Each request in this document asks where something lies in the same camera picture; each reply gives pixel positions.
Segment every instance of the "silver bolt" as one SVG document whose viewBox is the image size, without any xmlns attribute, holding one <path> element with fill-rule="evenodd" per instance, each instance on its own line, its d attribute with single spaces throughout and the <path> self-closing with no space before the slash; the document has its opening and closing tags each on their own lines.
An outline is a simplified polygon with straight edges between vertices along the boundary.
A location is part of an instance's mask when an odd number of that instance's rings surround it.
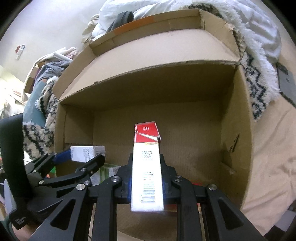
<svg viewBox="0 0 296 241">
<path fill-rule="evenodd" d="M 183 177 L 181 177 L 181 176 L 175 176 L 175 177 L 174 177 L 174 180 L 175 180 L 176 182 L 180 182 L 180 181 L 183 180 Z"/>
<path fill-rule="evenodd" d="M 210 185 L 208 186 L 208 188 L 209 188 L 210 190 L 212 190 L 212 191 L 216 191 L 216 190 L 217 190 L 217 186 L 216 186 L 215 184 L 210 184 Z"/>
<path fill-rule="evenodd" d="M 85 185 L 84 185 L 83 183 L 80 183 L 80 184 L 78 184 L 78 185 L 76 186 L 76 189 L 77 189 L 78 191 L 82 191 L 84 188 L 85 188 Z"/>
<path fill-rule="evenodd" d="M 113 182 L 118 182 L 120 180 L 120 177 L 119 176 L 113 176 L 111 177 L 111 181 Z"/>
<path fill-rule="evenodd" d="M 89 186 L 90 184 L 91 184 L 91 182 L 88 181 L 88 180 L 84 182 L 84 185 L 85 185 L 85 186 Z"/>
</svg>

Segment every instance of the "red and white object on wall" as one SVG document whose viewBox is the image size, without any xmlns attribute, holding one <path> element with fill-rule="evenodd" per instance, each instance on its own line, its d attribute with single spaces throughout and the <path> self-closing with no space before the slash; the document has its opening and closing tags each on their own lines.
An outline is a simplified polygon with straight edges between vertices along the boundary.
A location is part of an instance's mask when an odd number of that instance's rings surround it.
<svg viewBox="0 0 296 241">
<path fill-rule="evenodd" d="M 156 123 L 135 125 L 131 211 L 163 211 L 163 185 L 159 156 L 160 135 Z"/>
</svg>

